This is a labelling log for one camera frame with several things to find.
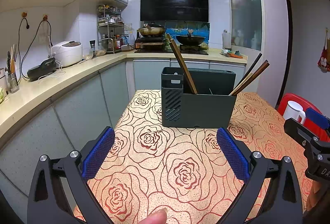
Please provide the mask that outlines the person's right hand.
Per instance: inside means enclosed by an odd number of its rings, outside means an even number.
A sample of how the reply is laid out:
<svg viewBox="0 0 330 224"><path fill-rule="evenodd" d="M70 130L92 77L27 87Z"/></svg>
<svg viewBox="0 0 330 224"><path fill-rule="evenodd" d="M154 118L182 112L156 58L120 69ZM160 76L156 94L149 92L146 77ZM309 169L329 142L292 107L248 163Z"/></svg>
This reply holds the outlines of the person's right hand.
<svg viewBox="0 0 330 224"><path fill-rule="evenodd" d="M306 202L307 211L310 211L319 202L320 197L321 197L321 188L322 188L322 184L320 182L313 181L312 187L311 187L311 190L308 195L307 202Z"/></svg>

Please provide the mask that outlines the person's left hand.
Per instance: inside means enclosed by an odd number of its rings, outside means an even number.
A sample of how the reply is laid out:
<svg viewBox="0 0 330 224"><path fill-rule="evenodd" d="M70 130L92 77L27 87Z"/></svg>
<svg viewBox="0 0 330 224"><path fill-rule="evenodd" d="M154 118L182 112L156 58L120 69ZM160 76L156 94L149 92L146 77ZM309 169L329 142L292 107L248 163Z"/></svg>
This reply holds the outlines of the person's left hand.
<svg viewBox="0 0 330 224"><path fill-rule="evenodd" d="M167 209L158 210L150 214L147 218L139 222L139 224L166 224L167 222Z"/></svg>

